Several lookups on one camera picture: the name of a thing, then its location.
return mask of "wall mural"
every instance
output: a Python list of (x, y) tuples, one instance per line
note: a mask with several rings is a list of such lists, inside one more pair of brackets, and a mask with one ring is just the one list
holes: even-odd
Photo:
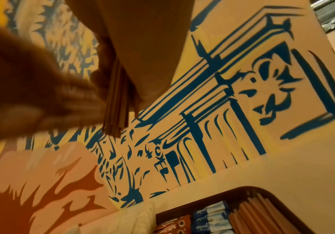
[[(9, 0), (7, 27), (89, 78), (91, 31), (62, 0), (27, 4)], [(121, 139), (99, 125), (6, 142), (0, 233), (61, 233), (335, 130), (335, 54), (307, 1), (243, 4), (196, 2), (170, 90)]]

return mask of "painted wall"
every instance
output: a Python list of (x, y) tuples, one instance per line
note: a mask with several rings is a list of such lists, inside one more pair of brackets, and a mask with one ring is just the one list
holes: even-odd
[[(61, 69), (96, 69), (97, 41), (63, 1), (8, 3), (8, 28)], [(90, 126), (0, 143), (0, 232), (61, 233), (335, 132), (335, 54), (307, 1), (279, 4), (197, 0), (170, 90), (121, 139)]]

